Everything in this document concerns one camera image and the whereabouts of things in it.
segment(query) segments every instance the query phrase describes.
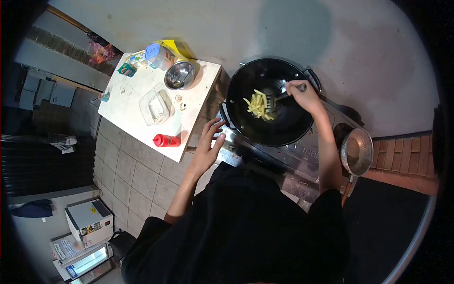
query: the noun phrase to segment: sticker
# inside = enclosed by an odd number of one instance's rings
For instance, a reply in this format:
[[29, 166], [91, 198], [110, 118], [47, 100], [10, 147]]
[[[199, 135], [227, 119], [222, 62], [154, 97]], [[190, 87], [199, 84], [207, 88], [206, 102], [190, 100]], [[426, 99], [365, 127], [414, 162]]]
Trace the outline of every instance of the sticker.
[[64, 239], [61, 241], [61, 244], [63, 245], [63, 248], [66, 250], [70, 258], [76, 255], [77, 252], [75, 249], [73, 249], [70, 241]]
[[87, 228], [84, 228], [84, 229], [86, 229], [87, 234], [91, 234], [92, 232], [97, 231], [100, 228], [101, 228], [101, 222], [97, 222], [97, 223], [94, 223], [93, 225], [87, 226]]
[[76, 278], [77, 277], [77, 273], [74, 271], [74, 268], [73, 266], [68, 266], [66, 268], [66, 271], [71, 275], [71, 278]]
[[60, 256], [61, 260], [66, 258], [66, 255], [61, 251], [59, 244], [54, 244], [55, 250], [57, 251], [58, 255]]

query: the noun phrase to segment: person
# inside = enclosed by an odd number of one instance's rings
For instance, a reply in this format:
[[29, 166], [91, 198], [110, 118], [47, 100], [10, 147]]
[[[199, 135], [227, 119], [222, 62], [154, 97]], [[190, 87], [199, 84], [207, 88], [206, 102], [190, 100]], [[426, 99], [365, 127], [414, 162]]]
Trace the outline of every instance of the person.
[[[296, 86], [306, 83], [302, 93]], [[270, 178], [218, 167], [199, 178], [225, 141], [224, 122], [205, 124], [164, 220], [149, 217], [122, 264], [125, 283], [341, 283], [350, 254], [342, 218], [341, 162], [328, 115], [306, 80], [286, 84], [318, 129], [320, 196], [306, 213]]]

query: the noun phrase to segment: yellow plastic bag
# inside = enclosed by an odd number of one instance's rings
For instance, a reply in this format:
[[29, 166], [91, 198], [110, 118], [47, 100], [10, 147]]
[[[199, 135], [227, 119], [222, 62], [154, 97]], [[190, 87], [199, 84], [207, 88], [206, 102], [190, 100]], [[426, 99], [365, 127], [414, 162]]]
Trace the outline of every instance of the yellow plastic bag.
[[178, 51], [177, 46], [175, 45], [174, 40], [157, 40], [154, 41], [153, 43], [157, 43], [159, 45], [162, 45], [163, 47], [167, 48], [173, 53], [173, 56], [175, 56], [179, 61], [187, 61], [188, 59], [184, 57], [180, 51]]

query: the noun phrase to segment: corrugated metal wall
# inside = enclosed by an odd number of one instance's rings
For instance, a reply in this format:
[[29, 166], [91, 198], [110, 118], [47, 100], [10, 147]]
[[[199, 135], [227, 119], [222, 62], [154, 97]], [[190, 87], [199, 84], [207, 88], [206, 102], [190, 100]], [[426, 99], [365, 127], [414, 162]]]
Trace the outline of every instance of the corrugated metal wall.
[[2, 140], [1, 188], [9, 196], [41, 194], [93, 184], [96, 141], [91, 137], [77, 137], [75, 152], [68, 154], [62, 154], [50, 144]]

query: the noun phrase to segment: ketchup bottle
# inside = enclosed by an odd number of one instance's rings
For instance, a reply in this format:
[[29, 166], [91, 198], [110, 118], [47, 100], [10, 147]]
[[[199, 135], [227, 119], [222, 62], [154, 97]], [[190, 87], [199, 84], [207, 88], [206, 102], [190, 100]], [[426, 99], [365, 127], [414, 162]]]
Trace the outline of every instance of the ketchup bottle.
[[178, 147], [181, 144], [178, 137], [162, 134], [156, 135], [153, 142], [157, 147]]

